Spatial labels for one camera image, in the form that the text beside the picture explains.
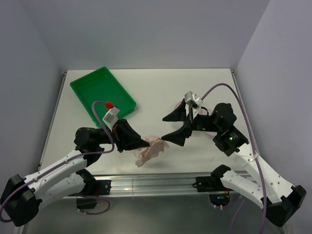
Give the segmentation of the beige pink bra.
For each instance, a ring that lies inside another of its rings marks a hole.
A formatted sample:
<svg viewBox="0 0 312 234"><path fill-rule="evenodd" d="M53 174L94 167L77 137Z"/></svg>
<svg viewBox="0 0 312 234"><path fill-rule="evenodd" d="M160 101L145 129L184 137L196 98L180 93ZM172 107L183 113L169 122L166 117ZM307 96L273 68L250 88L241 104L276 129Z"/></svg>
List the beige pink bra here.
<svg viewBox="0 0 312 234"><path fill-rule="evenodd" d="M146 136L142 137L142 140L148 142L149 146L134 151L134 155L137 158L135 162L137 167L142 167L147 161L158 157L160 153L169 148L169 144L158 136Z"/></svg>

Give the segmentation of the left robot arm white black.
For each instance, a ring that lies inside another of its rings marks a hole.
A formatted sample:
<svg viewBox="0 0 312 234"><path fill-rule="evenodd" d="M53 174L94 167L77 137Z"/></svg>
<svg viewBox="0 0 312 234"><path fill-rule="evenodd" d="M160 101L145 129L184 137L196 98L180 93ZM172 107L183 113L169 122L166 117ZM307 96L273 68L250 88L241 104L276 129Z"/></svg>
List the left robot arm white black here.
<svg viewBox="0 0 312 234"><path fill-rule="evenodd" d="M103 154L117 149L120 153L149 147L127 120L120 119L112 129L79 128L75 133L75 149L52 165L31 175L12 176L0 198L0 210L20 227L31 221L45 206L69 195L95 195L98 190L94 176L87 167Z"/></svg>

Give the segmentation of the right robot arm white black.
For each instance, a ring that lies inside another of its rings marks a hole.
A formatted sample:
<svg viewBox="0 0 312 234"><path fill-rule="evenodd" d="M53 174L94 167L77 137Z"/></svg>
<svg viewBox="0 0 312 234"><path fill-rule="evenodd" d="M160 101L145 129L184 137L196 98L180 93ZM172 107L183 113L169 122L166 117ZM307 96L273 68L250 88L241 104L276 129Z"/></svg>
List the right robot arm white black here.
<svg viewBox="0 0 312 234"><path fill-rule="evenodd" d="M210 176L197 177L193 184L199 192L230 189L254 202L274 225L282 227L301 207L307 194L279 175L260 155L252 152L248 139L234 126L237 117L229 103L219 103L211 115L201 115L202 101L182 101L162 120L183 122L180 129L162 136L162 140L184 146L193 131L215 132L215 146L238 163L254 179L240 176L226 165L214 169Z"/></svg>

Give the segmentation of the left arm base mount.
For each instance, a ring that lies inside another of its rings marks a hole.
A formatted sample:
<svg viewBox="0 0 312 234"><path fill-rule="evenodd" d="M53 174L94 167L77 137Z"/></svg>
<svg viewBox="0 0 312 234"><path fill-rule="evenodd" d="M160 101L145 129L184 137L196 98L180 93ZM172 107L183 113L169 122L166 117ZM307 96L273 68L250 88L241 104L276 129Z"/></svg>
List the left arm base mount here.
<svg viewBox="0 0 312 234"><path fill-rule="evenodd" d="M104 196L109 195L111 190L111 180L95 180L87 183L86 188L78 193L76 207L88 215L97 215L110 209L111 203ZM103 211L91 211L96 206L104 205Z"/></svg>

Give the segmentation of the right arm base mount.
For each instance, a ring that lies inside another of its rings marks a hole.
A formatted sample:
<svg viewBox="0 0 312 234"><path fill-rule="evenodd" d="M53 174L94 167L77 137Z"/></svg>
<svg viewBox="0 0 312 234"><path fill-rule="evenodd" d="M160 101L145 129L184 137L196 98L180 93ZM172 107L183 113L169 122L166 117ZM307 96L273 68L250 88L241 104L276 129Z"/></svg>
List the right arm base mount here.
<svg viewBox="0 0 312 234"><path fill-rule="evenodd" d="M225 207L230 203L230 190L225 188L220 179L214 176L198 176L192 187L199 193L208 193L213 206Z"/></svg>

